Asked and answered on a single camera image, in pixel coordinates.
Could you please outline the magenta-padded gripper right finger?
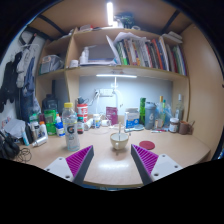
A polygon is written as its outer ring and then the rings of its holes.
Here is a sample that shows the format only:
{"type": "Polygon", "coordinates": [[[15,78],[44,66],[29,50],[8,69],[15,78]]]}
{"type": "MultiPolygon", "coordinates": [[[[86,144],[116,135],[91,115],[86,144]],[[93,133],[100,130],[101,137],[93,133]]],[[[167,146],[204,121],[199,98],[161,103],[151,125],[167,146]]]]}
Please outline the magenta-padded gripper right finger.
{"type": "Polygon", "coordinates": [[[150,184],[182,169],[167,154],[157,155],[134,144],[131,145],[131,155],[143,185],[150,184]]]}

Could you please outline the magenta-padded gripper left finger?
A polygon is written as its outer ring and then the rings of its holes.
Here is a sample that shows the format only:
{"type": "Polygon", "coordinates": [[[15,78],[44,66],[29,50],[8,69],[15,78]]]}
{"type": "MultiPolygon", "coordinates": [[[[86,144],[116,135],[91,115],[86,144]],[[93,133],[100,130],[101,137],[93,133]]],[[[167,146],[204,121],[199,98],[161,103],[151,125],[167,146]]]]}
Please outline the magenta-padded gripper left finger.
{"type": "Polygon", "coordinates": [[[94,148],[90,145],[67,158],[58,157],[45,171],[81,186],[93,156],[94,148]]]}

